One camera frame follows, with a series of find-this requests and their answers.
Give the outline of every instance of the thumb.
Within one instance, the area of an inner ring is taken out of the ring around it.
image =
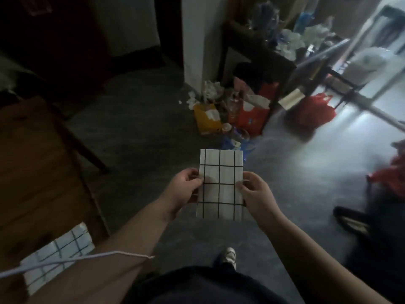
[[[196,178],[193,180],[187,181],[190,188],[194,191],[195,189],[199,188],[203,184],[203,180],[201,178]]]
[[[251,190],[249,190],[242,181],[239,181],[236,183],[236,188],[238,191],[242,194],[242,196],[245,198],[249,193],[251,193]]]

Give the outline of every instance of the person's left hand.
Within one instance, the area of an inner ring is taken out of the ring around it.
[[[203,184],[202,178],[198,178],[198,169],[188,168],[181,171],[167,185],[166,189],[160,195],[164,208],[175,217],[177,212],[189,201],[195,189]]]

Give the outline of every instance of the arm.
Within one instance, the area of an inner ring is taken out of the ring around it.
[[[248,182],[237,186],[249,212],[271,241],[307,303],[389,303],[288,220],[263,179],[250,172],[243,176]]]
[[[94,253],[121,250],[151,255],[168,223],[189,201],[202,179],[194,168],[177,174],[162,195],[139,211]],[[78,261],[39,289],[28,304],[119,303],[141,270],[144,258],[113,255]]]

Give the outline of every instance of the blue bottle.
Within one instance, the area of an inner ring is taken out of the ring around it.
[[[300,14],[294,26],[294,33],[304,34],[306,27],[311,23],[313,14],[318,6],[319,0],[309,0],[305,10]]]

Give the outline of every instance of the person's right hand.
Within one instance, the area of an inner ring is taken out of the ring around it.
[[[268,220],[282,215],[277,206],[276,199],[266,182],[257,174],[243,173],[243,183],[238,182],[236,187],[242,194],[246,207],[262,229]]]

